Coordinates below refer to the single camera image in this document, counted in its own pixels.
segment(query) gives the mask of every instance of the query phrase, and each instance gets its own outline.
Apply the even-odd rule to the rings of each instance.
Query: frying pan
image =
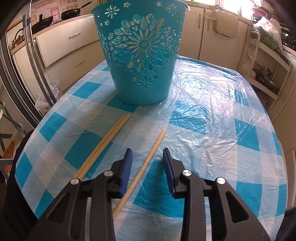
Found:
[[[36,34],[37,32],[49,27],[54,20],[53,16],[42,19],[42,14],[39,15],[39,22],[32,26],[32,34]]]
[[[91,3],[92,3],[92,1],[82,5],[81,8],[84,8],[84,7],[86,7],[87,5],[89,5]],[[70,18],[78,17],[79,14],[80,14],[80,9],[81,8],[74,8],[74,9],[70,9],[70,10],[62,12],[61,19],[62,20],[67,20],[67,19],[70,19]]]

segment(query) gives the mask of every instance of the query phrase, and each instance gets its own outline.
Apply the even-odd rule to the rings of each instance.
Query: pan handle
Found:
[[[86,7],[87,5],[89,5],[89,4],[91,4],[91,3],[92,3],[92,1],[90,1],[90,2],[88,2],[88,3],[86,3],[86,4],[84,4],[84,5],[82,5],[81,8],[84,8],[84,7]]]

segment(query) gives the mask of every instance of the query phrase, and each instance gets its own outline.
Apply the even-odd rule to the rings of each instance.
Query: round table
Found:
[[[183,199],[168,190],[162,150],[205,179],[224,177],[251,208],[271,240],[286,207],[286,175],[271,121],[250,84],[237,72],[179,57],[170,94],[133,106],[116,95],[104,61],[79,80],[45,115],[16,168],[18,185],[39,218],[100,140],[124,114],[131,118],[87,173],[95,178],[133,151],[133,179],[162,129],[166,136],[114,221],[116,240],[179,240]],[[210,231],[208,201],[207,230]]]

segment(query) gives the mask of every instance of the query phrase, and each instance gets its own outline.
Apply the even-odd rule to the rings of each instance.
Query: checkered tablecloth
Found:
[[[179,240],[183,199],[173,199],[161,162],[173,158],[200,177],[225,177],[258,217],[271,240],[286,207],[286,175],[278,139],[258,97],[237,72],[179,58],[167,99],[151,106],[120,101],[104,61],[48,112],[17,162],[16,179],[40,217],[92,150],[124,114],[132,116],[86,178],[95,178],[133,151],[130,182],[162,129],[166,136],[123,211],[116,240]],[[207,230],[210,231],[208,200]]]

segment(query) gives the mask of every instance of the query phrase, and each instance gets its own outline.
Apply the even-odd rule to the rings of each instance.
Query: black fabric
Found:
[[[15,165],[32,132],[33,130],[24,137],[16,150],[9,179],[7,181],[6,195],[2,211],[8,225],[22,241],[26,240],[27,235],[38,220],[26,202],[15,179]]]

